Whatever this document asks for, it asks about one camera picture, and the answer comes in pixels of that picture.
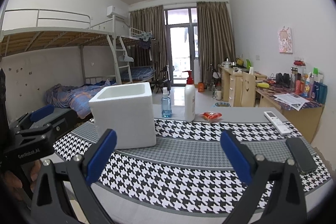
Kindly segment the person's left hand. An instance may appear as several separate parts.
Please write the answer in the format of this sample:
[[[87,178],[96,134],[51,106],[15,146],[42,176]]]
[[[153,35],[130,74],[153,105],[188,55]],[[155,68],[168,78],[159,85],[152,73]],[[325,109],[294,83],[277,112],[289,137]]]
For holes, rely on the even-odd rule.
[[[34,191],[36,180],[38,174],[41,170],[42,162],[41,160],[34,161],[34,166],[30,170],[31,185],[30,189]],[[9,190],[9,193],[18,201],[23,201],[22,195],[19,193],[19,189],[22,188],[22,182],[10,171],[6,171],[4,174],[1,174],[1,179],[4,182],[5,186]]]

